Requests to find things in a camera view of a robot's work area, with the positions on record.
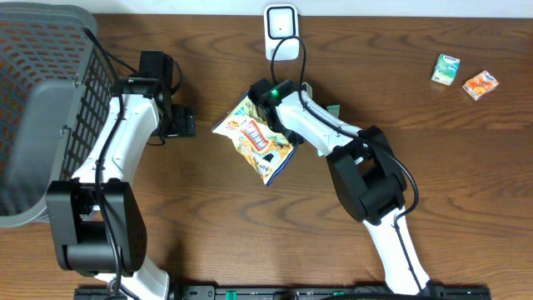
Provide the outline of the yellow snack bag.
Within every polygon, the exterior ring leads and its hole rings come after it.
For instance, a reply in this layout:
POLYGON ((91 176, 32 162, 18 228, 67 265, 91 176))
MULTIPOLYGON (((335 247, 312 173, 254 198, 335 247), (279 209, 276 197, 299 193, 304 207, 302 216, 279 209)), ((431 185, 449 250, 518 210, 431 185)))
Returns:
POLYGON ((246 92, 237 105, 212 129, 229 138, 234 148, 253 167, 268 187, 283 171, 296 152, 281 133, 263 121, 246 92))

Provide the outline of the teal snack pouch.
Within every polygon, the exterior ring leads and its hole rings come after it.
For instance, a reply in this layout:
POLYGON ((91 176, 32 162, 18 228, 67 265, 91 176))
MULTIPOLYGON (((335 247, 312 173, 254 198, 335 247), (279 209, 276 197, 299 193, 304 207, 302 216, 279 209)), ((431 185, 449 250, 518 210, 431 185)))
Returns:
POLYGON ((340 117, 340 105, 339 104, 329 105, 326 107, 326 110, 335 118, 340 117))

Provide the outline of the green tissue pack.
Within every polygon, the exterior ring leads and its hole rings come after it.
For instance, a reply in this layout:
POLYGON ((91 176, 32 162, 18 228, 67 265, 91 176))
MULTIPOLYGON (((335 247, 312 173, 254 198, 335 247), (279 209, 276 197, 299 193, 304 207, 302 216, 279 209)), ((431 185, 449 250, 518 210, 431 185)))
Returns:
POLYGON ((451 57, 445 54, 440 54, 437 58, 434 71, 431 75, 431 80, 436 83, 441 83, 450 86, 456 78, 460 67, 461 60, 459 58, 451 57))

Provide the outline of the orange tissue pack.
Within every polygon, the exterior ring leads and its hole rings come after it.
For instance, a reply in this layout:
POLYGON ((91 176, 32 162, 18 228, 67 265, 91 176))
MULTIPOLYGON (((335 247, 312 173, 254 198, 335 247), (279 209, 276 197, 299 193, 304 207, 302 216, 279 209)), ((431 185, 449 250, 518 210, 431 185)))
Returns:
POLYGON ((482 96, 494 90, 500 83, 486 70, 468 79, 462 86, 467 94, 478 101, 482 96))

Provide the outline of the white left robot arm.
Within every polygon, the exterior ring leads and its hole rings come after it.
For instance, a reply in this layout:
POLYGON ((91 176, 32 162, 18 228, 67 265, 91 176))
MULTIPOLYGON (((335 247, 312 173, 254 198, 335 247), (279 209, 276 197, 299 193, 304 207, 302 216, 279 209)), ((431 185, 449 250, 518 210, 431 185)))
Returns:
POLYGON ((196 134, 193 109, 172 103, 174 92, 161 79, 123 79, 85 162, 71 179, 49 185, 46 204, 60 268, 107 284, 78 291, 76 298, 179 297, 170 275, 147 256, 147 228, 132 191, 150 137, 196 134))

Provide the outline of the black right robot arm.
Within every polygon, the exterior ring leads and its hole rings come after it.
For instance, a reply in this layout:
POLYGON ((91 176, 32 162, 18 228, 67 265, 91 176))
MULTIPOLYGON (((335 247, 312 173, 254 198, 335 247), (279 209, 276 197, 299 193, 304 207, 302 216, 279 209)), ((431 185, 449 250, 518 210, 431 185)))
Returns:
POLYGON ((371 235, 396 294, 420 295, 430 277, 417 257, 406 217, 404 192, 416 182, 378 127, 361 129, 315 103, 303 86, 267 79, 248 93, 259 117, 275 133, 299 145, 309 142, 325 157, 339 202, 371 235))

